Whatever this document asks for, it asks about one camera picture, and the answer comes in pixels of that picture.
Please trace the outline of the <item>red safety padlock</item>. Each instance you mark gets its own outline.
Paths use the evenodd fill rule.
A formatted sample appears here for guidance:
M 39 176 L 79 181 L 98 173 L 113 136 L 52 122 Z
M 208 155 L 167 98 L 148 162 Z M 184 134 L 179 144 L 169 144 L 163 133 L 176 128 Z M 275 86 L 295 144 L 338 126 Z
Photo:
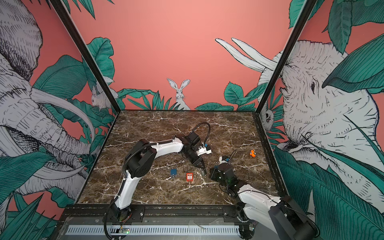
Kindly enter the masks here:
M 194 174 L 193 173 L 186 173 L 186 181 L 187 182 L 193 182 L 194 181 Z

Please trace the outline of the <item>blue padlock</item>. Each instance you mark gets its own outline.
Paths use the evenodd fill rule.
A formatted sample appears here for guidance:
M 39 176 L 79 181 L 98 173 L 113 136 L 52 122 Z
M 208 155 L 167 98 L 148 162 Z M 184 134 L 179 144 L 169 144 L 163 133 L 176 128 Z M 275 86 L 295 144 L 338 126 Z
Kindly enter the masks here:
M 171 178 L 175 178 L 178 175 L 178 170 L 177 169 L 171 169 L 170 175 L 171 175 Z

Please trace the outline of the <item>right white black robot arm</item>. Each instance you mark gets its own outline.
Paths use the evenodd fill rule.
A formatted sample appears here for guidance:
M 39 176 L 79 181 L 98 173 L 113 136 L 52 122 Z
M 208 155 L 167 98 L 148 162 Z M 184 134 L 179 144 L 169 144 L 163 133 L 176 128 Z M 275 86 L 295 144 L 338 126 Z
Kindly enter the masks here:
M 235 216 L 241 222 L 260 223 L 281 240 L 314 240 L 320 236 L 320 228 L 294 199 L 288 195 L 274 197 L 253 188 L 236 177 L 229 163 L 223 161 L 211 168 L 209 177 L 238 201 Z

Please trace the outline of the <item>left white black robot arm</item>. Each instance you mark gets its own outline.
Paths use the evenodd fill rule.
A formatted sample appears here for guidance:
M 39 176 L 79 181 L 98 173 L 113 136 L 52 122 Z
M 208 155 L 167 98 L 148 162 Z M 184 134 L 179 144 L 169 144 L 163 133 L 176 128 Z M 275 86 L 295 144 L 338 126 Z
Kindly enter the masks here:
M 187 136 L 176 135 L 170 140 L 149 142 L 141 139 L 125 158 L 122 172 L 123 180 L 119 191 L 106 209 L 105 221 L 112 218 L 124 222 L 131 218 L 131 204 L 139 181 L 151 169 L 156 158 L 168 154 L 183 154 L 191 164 L 206 175 L 206 165 L 202 155 L 211 154 L 211 146 L 201 142 L 195 133 Z

